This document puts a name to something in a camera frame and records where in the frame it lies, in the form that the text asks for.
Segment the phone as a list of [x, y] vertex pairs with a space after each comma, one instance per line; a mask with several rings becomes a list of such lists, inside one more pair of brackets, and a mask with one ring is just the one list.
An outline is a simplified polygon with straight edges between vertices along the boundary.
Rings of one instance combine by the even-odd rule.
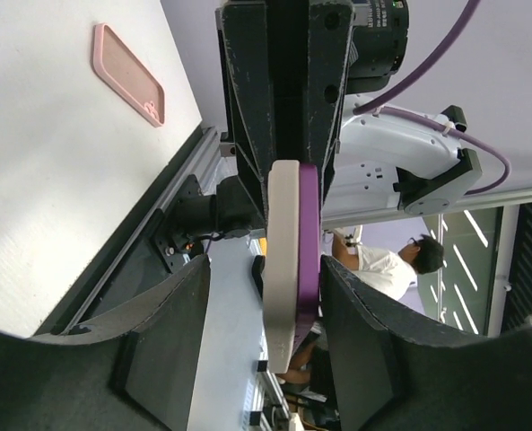
[[275, 374], [287, 371], [296, 324], [299, 262], [300, 165], [278, 160], [268, 175], [263, 323], [268, 362]]

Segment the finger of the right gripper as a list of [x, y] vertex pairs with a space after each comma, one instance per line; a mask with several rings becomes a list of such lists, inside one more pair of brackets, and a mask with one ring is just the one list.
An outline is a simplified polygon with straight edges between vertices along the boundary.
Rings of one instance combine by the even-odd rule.
[[267, 174], [275, 158], [266, 3], [228, 1], [221, 8], [220, 21], [226, 65], [243, 126], [242, 137], [236, 140], [238, 175], [266, 220]]
[[317, 167], [320, 203], [325, 201], [330, 183], [325, 175], [336, 140], [352, 18], [350, 1], [308, 4], [305, 160]]

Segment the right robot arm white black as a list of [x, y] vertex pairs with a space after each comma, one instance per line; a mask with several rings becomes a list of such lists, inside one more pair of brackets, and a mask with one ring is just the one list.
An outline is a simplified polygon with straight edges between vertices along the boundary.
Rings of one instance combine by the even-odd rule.
[[215, 16], [237, 191], [260, 225], [292, 186], [283, 163], [314, 170], [328, 225], [437, 214], [473, 192], [459, 108], [371, 99], [403, 62], [407, 2], [227, 1]]

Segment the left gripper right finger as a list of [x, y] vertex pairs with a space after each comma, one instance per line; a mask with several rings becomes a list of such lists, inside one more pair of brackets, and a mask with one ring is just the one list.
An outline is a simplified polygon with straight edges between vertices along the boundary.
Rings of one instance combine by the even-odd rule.
[[421, 315], [321, 259], [344, 430], [532, 430], [532, 326], [496, 338]]

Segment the pink phone case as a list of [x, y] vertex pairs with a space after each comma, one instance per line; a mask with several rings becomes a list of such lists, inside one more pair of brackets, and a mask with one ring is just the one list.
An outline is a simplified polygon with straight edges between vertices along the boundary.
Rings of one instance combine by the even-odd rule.
[[106, 23], [92, 34], [92, 69], [124, 102], [154, 128], [165, 124], [163, 86]]

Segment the purple smartphone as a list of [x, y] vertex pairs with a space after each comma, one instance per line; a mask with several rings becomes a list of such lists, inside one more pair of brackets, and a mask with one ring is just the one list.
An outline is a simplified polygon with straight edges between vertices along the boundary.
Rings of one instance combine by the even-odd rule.
[[293, 350], [299, 348], [318, 317], [321, 255], [317, 167], [301, 164], [299, 179], [299, 265]]

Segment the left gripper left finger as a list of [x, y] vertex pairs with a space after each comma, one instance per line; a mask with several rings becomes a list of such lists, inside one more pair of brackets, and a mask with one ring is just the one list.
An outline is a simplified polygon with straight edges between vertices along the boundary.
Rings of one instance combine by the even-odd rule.
[[0, 333], [0, 430], [184, 430], [210, 263], [176, 274], [70, 334]]

